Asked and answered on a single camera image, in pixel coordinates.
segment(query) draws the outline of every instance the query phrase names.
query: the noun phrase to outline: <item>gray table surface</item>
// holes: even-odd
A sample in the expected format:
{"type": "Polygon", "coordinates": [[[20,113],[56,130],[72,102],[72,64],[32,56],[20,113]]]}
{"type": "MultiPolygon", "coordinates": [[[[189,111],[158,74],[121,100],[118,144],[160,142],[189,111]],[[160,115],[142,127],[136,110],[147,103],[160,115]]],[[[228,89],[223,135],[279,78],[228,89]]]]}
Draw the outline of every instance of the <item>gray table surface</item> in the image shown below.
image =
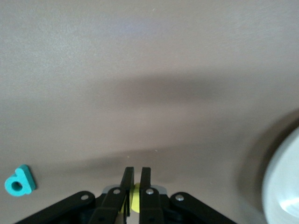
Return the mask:
{"type": "MultiPolygon", "coordinates": [[[[16,222],[126,166],[239,224],[265,224],[260,167],[299,117],[299,2],[0,2],[0,217],[16,222]],[[36,179],[12,197],[21,164],[36,179]]],[[[129,223],[137,223],[136,214],[129,223]]]]}

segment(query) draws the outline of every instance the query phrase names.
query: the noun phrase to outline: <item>screw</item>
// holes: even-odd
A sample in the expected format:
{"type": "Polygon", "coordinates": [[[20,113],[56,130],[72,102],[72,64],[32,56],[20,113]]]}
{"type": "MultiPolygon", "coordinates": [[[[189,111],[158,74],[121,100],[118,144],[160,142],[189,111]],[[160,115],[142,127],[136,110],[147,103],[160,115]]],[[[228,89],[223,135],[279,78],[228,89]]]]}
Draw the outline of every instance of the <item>screw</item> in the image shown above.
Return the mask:
{"type": "Polygon", "coordinates": [[[84,200],[86,200],[86,199],[88,199],[88,198],[89,198],[88,195],[82,195],[82,196],[81,196],[81,200],[82,200],[82,201],[84,201],[84,200]]]}
{"type": "Polygon", "coordinates": [[[120,192],[121,192],[121,190],[119,190],[119,189],[115,189],[115,190],[113,191],[113,193],[114,193],[115,195],[118,195],[120,192]]]}
{"type": "Polygon", "coordinates": [[[184,200],[184,197],[182,195],[176,195],[176,200],[181,202],[184,200]]]}
{"type": "Polygon", "coordinates": [[[152,195],[154,193],[154,190],[149,188],[145,191],[148,195],[152,195]]]}

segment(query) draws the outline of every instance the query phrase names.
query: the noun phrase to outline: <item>white plate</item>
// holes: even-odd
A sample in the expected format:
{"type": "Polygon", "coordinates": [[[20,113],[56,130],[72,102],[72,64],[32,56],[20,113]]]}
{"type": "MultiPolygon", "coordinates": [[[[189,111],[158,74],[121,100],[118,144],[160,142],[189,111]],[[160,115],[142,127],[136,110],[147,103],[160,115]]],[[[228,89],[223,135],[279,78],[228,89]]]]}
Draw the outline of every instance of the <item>white plate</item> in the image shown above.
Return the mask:
{"type": "Polygon", "coordinates": [[[299,128],[284,140],[271,159],[262,196],[269,224],[299,224],[299,128]]]}

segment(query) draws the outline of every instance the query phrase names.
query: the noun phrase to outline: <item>teal foam letter d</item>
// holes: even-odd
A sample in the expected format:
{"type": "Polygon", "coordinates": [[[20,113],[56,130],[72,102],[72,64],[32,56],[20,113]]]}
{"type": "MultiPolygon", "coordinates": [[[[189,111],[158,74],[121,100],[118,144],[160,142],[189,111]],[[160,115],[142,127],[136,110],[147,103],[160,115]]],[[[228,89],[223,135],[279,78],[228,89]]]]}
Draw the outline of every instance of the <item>teal foam letter d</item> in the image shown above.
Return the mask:
{"type": "Polygon", "coordinates": [[[16,197],[28,195],[36,188],[29,167],[24,164],[15,170],[15,174],[6,180],[4,185],[6,191],[16,197]]]}

